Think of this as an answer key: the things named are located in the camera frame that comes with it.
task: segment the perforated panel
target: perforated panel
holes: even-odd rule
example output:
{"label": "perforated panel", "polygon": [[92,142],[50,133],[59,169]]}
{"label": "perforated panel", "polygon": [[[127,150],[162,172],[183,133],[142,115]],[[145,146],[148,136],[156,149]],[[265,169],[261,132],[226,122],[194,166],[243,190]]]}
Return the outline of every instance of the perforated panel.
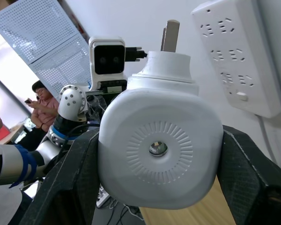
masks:
{"label": "perforated panel", "polygon": [[58,98],[65,85],[90,82],[89,46],[77,34],[30,64],[30,68]]}
{"label": "perforated panel", "polygon": [[27,64],[78,33],[56,0],[19,0],[0,11],[0,34]]}

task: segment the power strip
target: power strip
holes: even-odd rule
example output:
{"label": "power strip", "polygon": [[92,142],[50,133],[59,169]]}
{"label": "power strip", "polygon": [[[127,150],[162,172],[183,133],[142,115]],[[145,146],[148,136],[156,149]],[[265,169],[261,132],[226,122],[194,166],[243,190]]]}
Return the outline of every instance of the power strip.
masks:
{"label": "power strip", "polygon": [[97,207],[101,208],[109,198],[110,198],[110,195],[104,190],[102,185],[100,185],[99,194],[98,194],[98,198],[97,198],[97,202],[96,202]]}
{"label": "power strip", "polygon": [[230,105],[271,118],[281,88],[256,0],[213,0],[192,12]]}

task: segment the power strip switch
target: power strip switch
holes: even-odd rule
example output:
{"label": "power strip switch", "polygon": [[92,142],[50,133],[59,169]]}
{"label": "power strip switch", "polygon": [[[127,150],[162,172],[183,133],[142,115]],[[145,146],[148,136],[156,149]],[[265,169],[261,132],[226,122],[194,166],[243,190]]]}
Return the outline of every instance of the power strip switch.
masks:
{"label": "power strip switch", "polygon": [[279,114],[281,88],[256,0],[213,0],[192,16],[230,105]]}

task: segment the table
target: table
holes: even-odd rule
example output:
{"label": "table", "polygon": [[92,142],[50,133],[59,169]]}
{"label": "table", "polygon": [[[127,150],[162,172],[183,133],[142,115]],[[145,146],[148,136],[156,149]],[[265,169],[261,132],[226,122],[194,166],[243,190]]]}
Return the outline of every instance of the table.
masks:
{"label": "table", "polygon": [[16,127],[13,128],[13,131],[7,135],[5,138],[3,138],[2,140],[0,140],[0,144],[7,144],[10,141],[15,141],[15,139],[17,138],[17,136],[19,136],[19,134],[24,130],[23,125],[18,125]]}
{"label": "table", "polygon": [[235,225],[217,178],[209,193],[189,208],[182,210],[140,208],[140,211],[146,225]]}

